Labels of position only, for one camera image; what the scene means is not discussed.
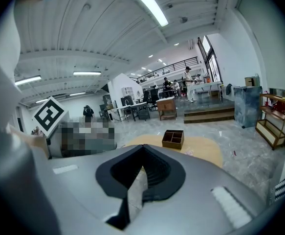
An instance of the metal railing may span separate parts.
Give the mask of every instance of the metal railing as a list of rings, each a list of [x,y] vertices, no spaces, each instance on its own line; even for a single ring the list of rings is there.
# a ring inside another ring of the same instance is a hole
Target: metal railing
[[[180,61],[178,63],[174,63],[168,66],[165,66],[163,68],[159,68],[157,70],[154,70],[148,74],[145,74],[139,78],[137,78],[138,83],[143,83],[146,82],[152,78],[162,76],[165,74],[169,74],[173,71],[178,71],[178,70],[185,70],[186,67],[188,66],[189,68],[193,68],[195,65],[198,65],[197,57],[192,57],[183,61]]]

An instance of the wooden step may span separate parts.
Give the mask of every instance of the wooden step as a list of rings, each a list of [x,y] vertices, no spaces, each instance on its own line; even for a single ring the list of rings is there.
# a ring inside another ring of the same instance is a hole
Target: wooden step
[[[234,119],[235,112],[221,112],[215,114],[188,116],[184,118],[184,123],[204,123],[214,121],[224,121]]]
[[[199,116],[199,115],[206,115],[206,114],[216,114],[216,113],[222,113],[222,112],[234,112],[234,111],[235,111],[235,106],[204,108],[204,109],[198,109],[198,110],[185,111],[185,117]]]

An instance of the small wooden box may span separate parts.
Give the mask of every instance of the small wooden box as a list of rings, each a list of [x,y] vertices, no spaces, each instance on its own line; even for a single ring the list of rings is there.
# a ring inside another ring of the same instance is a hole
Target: small wooden box
[[[184,139],[183,131],[166,130],[162,139],[162,145],[163,147],[181,150]]]

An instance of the fluorescent ceiling light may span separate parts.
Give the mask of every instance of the fluorescent ceiling light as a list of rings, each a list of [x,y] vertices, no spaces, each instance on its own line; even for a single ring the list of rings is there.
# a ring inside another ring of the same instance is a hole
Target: fluorescent ceiling light
[[[36,104],[39,104],[39,103],[41,103],[41,102],[45,102],[45,101],[47,101],[47,100],[48,100],[48,98],[47,98],[47,99],[43,99],[43,100],[39,100],[39,101],[36,102]]]
[[[74,71],[74,75],[100,75],[100,71]]]
[[[155,0],[141,0],[147,7],[148,9],[152,12],[152,14],[155,16],[156,20],[160,23],[161,26],[166,26],[168,25],[168,22],[161,11],[160,7],[156,3]]]
[[[70,96],[81,95],[81,94],[85,94],[85,92],[79,92],[79,93],[70,94]]]
[[[16,81],[16,82],[15,82],[15,85],[26,84],[26,83],[30,83],[30,82],[33,82],[33,81],[37,81],[37,80],[40,80],[40,79],[41,79],[40,76],[33,76],[33,77],[30,77],[30,78],[25,78],[25,79]]]

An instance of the pixelated blur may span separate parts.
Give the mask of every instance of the pixelated blur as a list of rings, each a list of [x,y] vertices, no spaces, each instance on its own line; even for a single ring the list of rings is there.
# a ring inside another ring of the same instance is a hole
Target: pixelated blur
[[[62,137],[63,157],[93,155],[117,148],[114,124],[105,118],[73,118],[62,122],[56,132]]]

